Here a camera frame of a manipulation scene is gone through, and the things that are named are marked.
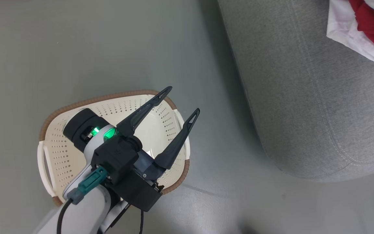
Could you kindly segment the cream perforated laundry basket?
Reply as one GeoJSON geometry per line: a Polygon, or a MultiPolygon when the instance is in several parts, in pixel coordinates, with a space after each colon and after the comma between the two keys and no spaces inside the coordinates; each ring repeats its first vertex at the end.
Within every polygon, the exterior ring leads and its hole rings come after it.
{"type": "MultiPolygon", "coordinates": [[[[145,89],[104,95],[60,108],[46,119],[40,131],[37,160],[43,185],[56,206],[64,203],[64,191],[87,162],[83,153],[63,135],[67,121],[81,109],[89,108],[117,125],[156,94],[157,91],[145,89]]],[[[176,105],[166,97],[142,121],[135,136],[143,144],[143,150],[155,158],[175,139],[183,124],[176,105]]]]}

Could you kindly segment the red black white garment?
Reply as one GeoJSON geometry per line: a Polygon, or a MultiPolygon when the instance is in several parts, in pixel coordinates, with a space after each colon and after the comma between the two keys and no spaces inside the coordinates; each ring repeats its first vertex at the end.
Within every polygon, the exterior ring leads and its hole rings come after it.
{"type": "Polygon", "coordinates": [[[358,23],[358,31],[363,32],[374,43],[374,0],[349,0],[358,23]]]}

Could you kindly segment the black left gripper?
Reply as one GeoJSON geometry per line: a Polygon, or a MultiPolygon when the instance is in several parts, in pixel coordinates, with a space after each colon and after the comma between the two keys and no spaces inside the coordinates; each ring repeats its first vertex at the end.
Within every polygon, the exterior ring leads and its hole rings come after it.
{"type": "Polygon", "coordinates": [[[172,86],[166,87],[119,122],[116,130],[122,136],[115,135],[95,149],[91,165],[102,166],[107,171],[111,184],[116,185],[131,172],[141,179],[156,181],[166,170],[171,169],[199,117],[199,108],[193,111],[178,135],[155,159],[142,149],[141,141],[133,135],[150,111],[164,101],[172,88],[172,86]]]}

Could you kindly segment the grey fabric sofa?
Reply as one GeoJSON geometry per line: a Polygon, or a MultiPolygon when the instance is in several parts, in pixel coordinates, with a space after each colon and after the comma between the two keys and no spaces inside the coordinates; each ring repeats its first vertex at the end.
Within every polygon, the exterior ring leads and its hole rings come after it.
{"type": "Polygon", "coordinates": [[[327,38],[330,0],[218,0],[256,130],[285,173],[374,173],[374,62],[327,38]]]}

